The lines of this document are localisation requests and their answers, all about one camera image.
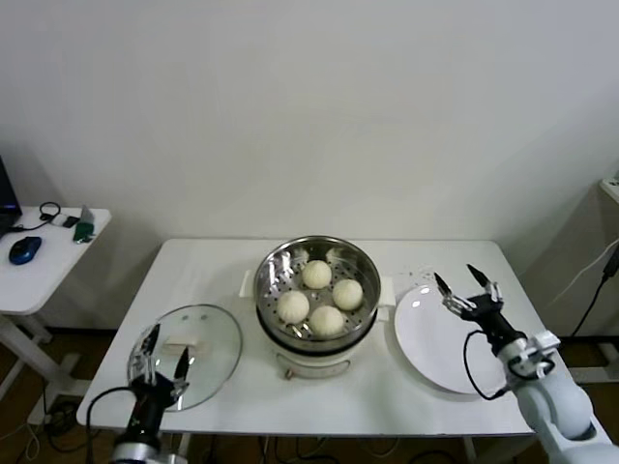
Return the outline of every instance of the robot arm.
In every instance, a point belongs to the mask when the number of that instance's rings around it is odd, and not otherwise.
[[[187,464],[181,456],[162,452],[159,430],[165,409],[178,401],[189,383],[189,349],[185,348],[176,364],[174,380],[156,372],[152,355],[159,337],[159,325],[144,339],[135,369],[142,372],[131,382],[135,404],[125,432],[114,442],[111,463]]]
[[[552,356],[557,353],[559,339],[549,331],[531,338],[516,331],[501,314],[503,297],[498,283],[490,282],[474,267],[468,268],[485,292],[468,299],[459,297],[435,275],[443,305],[482,328],[492,353],[504,366],[509,390],[537,433],[550,464],[619,462],[619,448],[612,445],[595,417],[587,393],[569,375],[554,370]]]

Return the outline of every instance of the white plate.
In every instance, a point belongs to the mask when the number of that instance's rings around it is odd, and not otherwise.
[[[435,286],[423,285],[404,295],[395,319],[399,346],[417,370],[444,389],[475,393],[464,370],[462,348],[467,334],[479,327],[448,311]],[[492,394],[505,385],[503,367],[485,335],[474,335],[467,351],[471,374],[482,392]]]

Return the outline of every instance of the cable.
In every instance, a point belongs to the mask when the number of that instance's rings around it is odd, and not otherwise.
[[[398,448],[399,438],[396,438],[396,440],[391,445],[391,447],[388,448],[386,451],[383,451],[383,452],[376,452],[376,451],[374,451],[373,449],[371,449],[371,447],[369,445],[366,446],[366,444],[360,438],[357,439],[357,442],[359,442],[359,446],[361,447],[361,449],[363,451],[365,451],[367,454],[369,454],[370,456],[375,457],[377,459],[384,459],[385,457],[390,456],[391,454],[393,454],[394,451]]]
[[[466,370],[466,376],[468,377],[469,382],[471,382],[471,385],[475,389],[475,392],[477,392],[477,394],[479,396],[481,396],[483,399],[485,399],[486,401],[492,401],[494,399],[498,399],[501,396],[503,396],[505,393],[507,393],[509,391],[509,389],[507,388],[507,386],[505,386],[502,389],[500,389],[499,391],[497,391],[495,394],[493,394],[492,396],[488,396],[488,395],[484,394],[479,389],[479,387],[475,383],[475,380],[473,380],[473,376],[471,375],[471,370],[468,367],[468,360],[466,358],[466,351],[468,349],[468,342],[469,342],[469,340],[475,334],[483,334],[483,332],[482,331],[473,331],[473,332],[469,333],[466,336],[466,339],[464,340],[464,348],[462,349],[462,356],[464,357],[464,370]]]
[[[6,440],[7,438],[13,437],[16,433],[19,433],[21,430],[26,428],[27,424],[28,424],[28,422],[24,422],[24,423],[18,425],[17,428],[13,432],[9,432],[6,435],[3,435],[2,437],[0,437],[0,442],[2,442],[3,440]]]
[[[47,409],[47,395],[45,393],[45,380],[43,382],[43,409],[46,421],[44,422],[44,432],[49,446],[56,452],[70,454],[82,450],[86,447],[88,440],[72,448],[62,448],[54,442],[54,437],[61,437],[71,431],[77,425],[77,408],[79,404],[75,401],[55,402],[50,409]],[[100,431],[95,432],[92,438],[99,435]]]
[[[545,309],[548,309],[549,307],[551,307],[552,305],[554,305],[561,297],[563,297],[563,295],[565,295],[568,290],[570,290],[572,288],[572,286],[576,283],[576,281],[587,271],[589,271],[591,268],[593,268],[596,264],[598,264],[600,262],[600,260],[602,260],[602,258],[604,258],[606,256],[606,254],[610,251],[611,248],[613,248],[615,245],[619,244],[619,239],[613,241],[609,246],[607,246],[604,251],[602,252],[602,254],[600,256],[598,256],[591,264],[589,264],[587,267],[583,268],[582,270],[580,270],[580,272],[578,272],[578,274],[576,274],[576,276],[572,279],[572,281],[568,284],[567,287],[565,287],[563,289],[563,291],[561,293],[559,293],[556,297],[554,297],[552,299],[552,301],[550,303],[548,303],[545,306]]]
[[[37,430],[33,430],[30,424],[26,423],[26,429],[30,433],[30,440],[28,440],[28,443],[26,443],[26,446],[23,447],[23,450],[17,456],[17,459],[15,460],[15,464],[17,464],[21,460],[21,458],[24,456],[30,462],[34,461],[35,459],[39,457],[39,452],[41,451],[41,442],[39,441],[39,437],[38,437],[40,428],[41,428],[41,425],[39,424],[37,425]],[[36,450],[34,454],[30,452],[30,448],[32,447],[33,444],[36,446]]]
[[[93,400],[88,405],[88,409],[86,411],[86,464],[94,464],[93,457],[93,436],[90,433],[90,418],[93,412],[93,407],[104,396],[114,393],[114,392],[133,392],[130,387],[114,387],[113,389],[109,389],[106,391],[102,391],[97,396],[93,398]]]
[[[312,451],[311,453],[306,454],[305,456],[303,456],[301,454],[301,450],[300,450],[300,446],[299,446],[300,441],[301,441],[301,438],[297,437],[295,439],[295,443],[294,443],[294,450],[295,450],[295,454],[297,455],[297,459],[300,459],[302,461],[324,461],[324,460],[327,460],[327,461],[331,461],[331,462],[333,462],[335,464],[339,464],[339,461],[335,457],[333,457],[333,456],[329,456],[327,454],[314,455],[316,452],[318,452],[318,450],[320,450],[320,448],[322,447],[324,442],[321,443],[320,445],[318,445],[318,447],[314,451]]]
[[[44,208],[47,208],[49,206],[53,206],[56,209],[55,213],[46,213],[44,211]],[[24,227],[23,225],[16,225],[14,227],[9,228],[9,232],[31,232],[33,230],[37,230],[40,229],[41,227],[43,227],[44,225],[48,225],[50,222],[52,222],[53,220],[56,219],[56,217],[58,217],[58,215],[60,215],[60,213],[62,212],[62,207],[56,203],[55,201],[45,201],[45,203],[42,203],[41,205],[39,205],[39,213],[41,213],[42,217],[46,217],[46,219],[43,219],[43,222],[40,223],[39,225],[36,225],[34,227]]]
[[[443,451],[442,449],[432,449],[430,451],[424,451],[424,452],[420,452],[419,454],[415,454],[413,457],[411,457],[408,460],[408,464],[414,464],[415,462],[419,461],[421,458],[426,457],[426,456],[432,456],[433,454],[443,456],[452,464],[458,464],[458,462],[453,456],[451,456],[448,452]]]
[[[318,445],[316,446],[315,449],[313,449],[312,451],[306,453],[306,454],[301,454],[300,450],[299,450],[299,441],[300,441],[300,437],[297,437],[295,440],[295,453],[296,453],[296,457],[292,457],[290,459],[283,459],[280,457],[278,449],[279,449],[279,438],[276,437],[275,438],[275,442],[273,445],[273,451],[274,451],[274,455],[275,455],[275,459],[276,461],[278,461],[279,464],[293,464],[295,462],[299,462],[299,461],[313,461],[313,460],[329,460],[331,462],[333,462],[334,464],[339,464],[339,461],[334,458],[333,456],[329,456],[329,455],[315,455],[317,452],[319,452],[322,447],[324,447],[325,443],[327,443],[327,438],[321,438],[318,440]]]
[[[580,318],[580,322],[578,322],[578,325],[576,326],[576,328],[574,329],[574,331],[572,332],[572,334],[570,336],[576,335],[576,333],[580,330],[580,328],[584,324],[584,321],[587,319],[587,316],[591,312],[591,309],[593,309],[593,306],[595,305],[596,301],[598,300],[598,297],[600,296],[600,291],[602,290],[602,287],[604,287],[604,284],[607,281],[608,281],[608,274],[604,274],[602,276],[602,280],[600,280],[600,285],[598,285],[598,289],[596,290],[596,293],[593,296],[593,300],[591,300],[591,303],[589,304],[589,307],[587,307],[587,310],[585,311],[583,316]]]

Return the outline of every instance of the floor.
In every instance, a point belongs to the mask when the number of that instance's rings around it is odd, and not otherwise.
[[[54,336],[51,343],[44,346],[47,353],[59,361],[64,354],[70,352],[82,353],[80,363],[75,374],[80,378],[92,378],[97,367],[103,358],[111,337],[107,335],[79,335],[79,334],[58,334]],[[600,365],[602,355],[595,346],[589,345],[570,345],[564,347],[562,351],[564,359],[571,366]],[[9,371],[15,362],[14,355],[0,345],[0,378]],[[15,430],[27,418],[30,410],[36,403],[42,390],[42,380],[30,368],[24,368],[13,387],[5,398],[0,401],[0,464],[4,463],[26,463],[27,456],[24,449],[30,440],[28,431],[24,428],[9,438],[2,439],[6,434]],[[607,433],[615,443],[619,443],[619,414],[617,414],[616,398],[619,397],[619,384],[617,385],[598,385],[587,387],[586,390],[591,395],[596,407],[596,414]],[[95,462],[106,463],[107,458],[113,447],[115,434],[113,432],[102,432],[94,441]],[[54,439],[57,447],[71,448],[81,445],[84,442],[85,434],[83,427],[77,425],[66,435]],[[174,447],[179,437],[164,437],[165,440]],[[52,449],[43,433],[39,434],[41,449],[33,459],[33,462],[42,463],[83,463],[85,450],[79,449],[69,454],[60,453]],[[302,438],[296,440],[294,437],[270,437],[268,442],[268,455],[266,462],[276,463],[275,445],[277,444],[278,459],[280,462],[295,462],[295,448],[298,446],[301,454],[311,453],[317,445],[322,447],[315,456],[325,455],[322,459],[316,460],[317,463],[409,463],[418,453],[429,450],[442,450],[448,454],[429,454],[415,460],[415,464],[464,464],[466,462],[464,447],[459,438],[441,439],[415,439],[406,438],[398,442],[395,450],[386,457],[374,457],[370,452],[381,454],[393,447],[396,442],[392,438],[375,440],[356,439],[329,439],[319,441],[319,438]],[[491,446],[495,439],[480,438],[475,439],[475,446],[478,450]],[[30,457],[35,451],[31,444]],[[262,453],[258,437],[252,436],[217,436],[210,435],[195,436],[192,438],[190,446],[190,463],[256,463],[261,462]],[[547,459],[539,447],[535,445],[522,453],[516,462],[526,464],[546,463]]]

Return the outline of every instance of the stainless steel steamer basket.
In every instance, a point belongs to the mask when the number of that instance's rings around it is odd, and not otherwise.
[[[325,261],[332,271],[328,287],[309,289],[301,271],[308,261]],[[335,305],[332,291],[344,278],[357,280],[364,289],[364,301],[354,311],[343,311],[344,330],[329,338],[318,338],[308,327],[311,313],[322,305]],[[309,300],[309,314],[299,324],[284,324],[277,315],[280,296],[290,290],[303,292]],[[371,259],[357,246],[333,237],[310,236],[292,240],[264,258],[255,275],[253,294],[260,325],[278,345],[307,356],[329,356],[345,351],[369,332],[376,319],[380,298],[380,276]]]

